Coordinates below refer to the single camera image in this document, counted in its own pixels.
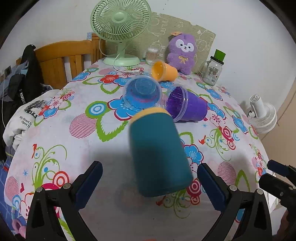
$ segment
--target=screw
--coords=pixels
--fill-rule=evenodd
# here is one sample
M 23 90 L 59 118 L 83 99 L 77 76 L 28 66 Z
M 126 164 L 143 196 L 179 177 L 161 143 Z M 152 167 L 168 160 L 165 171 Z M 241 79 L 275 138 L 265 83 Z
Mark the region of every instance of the screw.
M 63 188 L 64 189 L 68 189 L 68 188 L 70 188 L 71 187 L 71 184 L 70 183 L 65 183 L 64 185 L 63 185 Z
M 261 189 L 257 189 L 257 193 L 262 195 L 263 194 L 263 191 Z
M 43 187 L 38 187 L 38 188 L 36 189 L 36 192 L 41 192 L 42 189 L 43 189 Z
M 236 190 L 237 190 L 237 187 L 234 186 L 234 185 L 230 185 L 230 186 L 229 186 L 229 189 L 230 189 L 231 191 L 236 191 Z

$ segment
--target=power cord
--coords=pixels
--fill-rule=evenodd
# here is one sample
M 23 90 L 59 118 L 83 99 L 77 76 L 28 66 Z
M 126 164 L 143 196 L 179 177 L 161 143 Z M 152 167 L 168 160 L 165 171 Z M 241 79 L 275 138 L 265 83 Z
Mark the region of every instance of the power cord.
M 130 43 L 131 43 L 131 42 L 129 41 L 129 43 L 124 47 L 124 49 L 121 51 L 121 53 L 122 53 L 123 51 L 126 50 L 126 48 L 130 45 Z M 101 38 L 99 39 L 99 50 L 100 50 L 100 52 L 101 52 L 103 55 L 105 55 L 105 56 L 112 56 L 112 55 L 113 55 L 113 54 L 107 55 L 107 54 L 103 53 L 103 51 L 101 50 Z M 115 70 L 117 70 L 117 71 L 119 71 L 119 72 L 123 72 L 123 73 L 137 73 L 137 72 L 139 73 L 140 70 L 138 70 L 138 69 L 136 69 L 136 70 L 120 70 L 120 69 L 118 69 L 118 68 L 115 67 L 115 61 L 117 60 L 117 58 L 119 57 L 119 55 L 120 55 L 121 53 L 119 53 L 119 54 L 115 57 L 114 62 L 113 62 L 113 68 L 114 68 Z
M 5 126 L 5 124 L 4 124 L 4 120 L 3 120 L 4 84 L 5 84 L 5 72 L 3 73 L 3 93 L 2 93 L 2 109 L 1 109 L 1 112 L 2 112 L 2 123 L 3 123 L 4 129 L 6 129 L 6 126 Z
M 249 117 L 249 114 L 252 113 L 252 111 L 250 110 L 249 113 L 247 114 L 247 117 Z

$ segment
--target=table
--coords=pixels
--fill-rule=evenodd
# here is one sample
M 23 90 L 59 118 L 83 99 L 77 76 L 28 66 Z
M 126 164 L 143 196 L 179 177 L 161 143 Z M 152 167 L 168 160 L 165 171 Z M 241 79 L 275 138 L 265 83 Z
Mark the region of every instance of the table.
M 143 61 L 126 69 L 149 74 Z M 197 179 L 200 163 L 207 163 L 228 185 L 242 191 L 258 188 L 268 157 L 236 100 L 223 86 L 209 86 L 196 74 L 179 73 L 175 83 L 208 104 L 204 120 L 176 123 L 194 181 L 169 195 L 142 197 L 128 144 L 128 122 L 135 112 L 122 99 L 123 86 L 133 76 L 99 60 L 47 103 L 14 155 L 6 189 L 16 193 L 14 197 L 4 195 L 8 205 L 27 218 L 37 187 L 60 188 L 98 160 L 103 164 L 103 176 L 86 208 L 80 210 L 98 240 L 201 240 L 220 213 L 213 209 Z M 172 84 L 160 82 L 162 91 Z M 56 212 L 72 240 L 62 211 L 57 208 Z M 242 213 L 238 213 L 229 239 Z

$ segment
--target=mason jar handle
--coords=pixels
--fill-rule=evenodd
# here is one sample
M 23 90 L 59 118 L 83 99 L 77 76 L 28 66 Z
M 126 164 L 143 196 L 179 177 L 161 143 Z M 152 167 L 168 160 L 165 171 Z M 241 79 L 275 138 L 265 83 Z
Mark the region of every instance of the mason jar handle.
M 202 64 L 200 65 L 200 68 L 199 68 L 199 71 L 200 71 L 200 73 L 201 74 L 204 74 L 204 68 L 205 68 L 205 66 L 208 66 L 209 65 L 209 62 L 210 62 L 210 60 L 209 61 L 203 61 L 202 62 Z

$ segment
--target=purple plastic cup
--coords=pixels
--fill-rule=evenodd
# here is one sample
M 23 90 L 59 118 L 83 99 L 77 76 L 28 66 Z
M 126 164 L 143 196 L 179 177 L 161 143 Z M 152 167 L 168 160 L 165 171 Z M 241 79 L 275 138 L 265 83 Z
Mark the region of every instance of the purple plastic cup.
M 207 115 L 207 102 L 178 84 L 168 89 L 163 96 L 162 105 L 174 122 L 201 121 Z

